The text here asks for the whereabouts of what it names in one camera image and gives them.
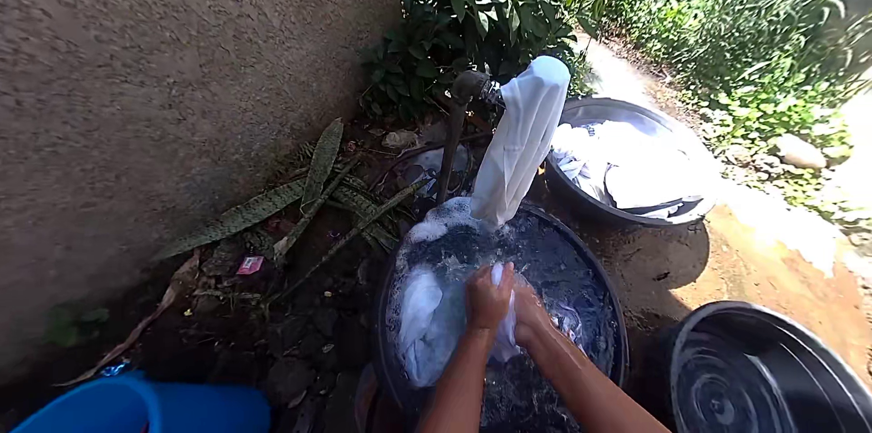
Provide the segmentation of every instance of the black basin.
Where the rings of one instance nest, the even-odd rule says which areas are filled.
[[[679,433],[872,431],[860,379],[808,329],[766,307],[703,305],[670,343]]]

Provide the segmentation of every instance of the hand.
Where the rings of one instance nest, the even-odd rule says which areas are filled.
[[[503,265],[499,286],[491,283],[491,266],[482,264],[466,283],[466,329],[495,333],[506,317],[514,286],[514,264]]]
[[[515,284],[515,315],[515,341],[527,349],[535,344],[540,332],[554,327],[545,305],[524,277]]]

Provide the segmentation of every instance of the white cloth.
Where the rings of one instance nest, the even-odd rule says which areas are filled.
[[[475,178],[475,218],[499,227],[515,216],[548,154],[569,85],[566,65],[552,57],[539,57],[502,87],[506,113]]]
[[[502,267],[502,263],[494,264],[491,270],[492,283],[500,283]],[[425,264],[411,270],[403,288],[398,347],[409,374],[409,382],[414,387],[430,387],[442,376],[442,370],[451,359],[466,326],[465,294],[463,282],[440,284],[432,269]],[[505,362],[518,353],[520,348],[515,343],[513,291],[508,313],[497,327],[490,355]]]
[[[666,218],[700,199],[699,173],[669,137],[653,137],[622,121],[557,126],[557,166],[585,193],[619,209]]]

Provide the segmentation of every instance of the plastic basin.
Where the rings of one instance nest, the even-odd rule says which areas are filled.
[[[61,395],[12,433],[266,433],[269,405],[254,388],[152,383],[130,372]]]

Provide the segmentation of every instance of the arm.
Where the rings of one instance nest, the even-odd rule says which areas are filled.
[[[466,284],[466,330],[436,384],[430,409],[418,427],[420,433],[478,432],[485,364],[496,328],[508,312],[514,269],[506,264],[499,287],[491,284],[490,266],[479,268]]]
[[[669,433],[551,324],[529,284],[515,287],[515,338],[590,433]]]

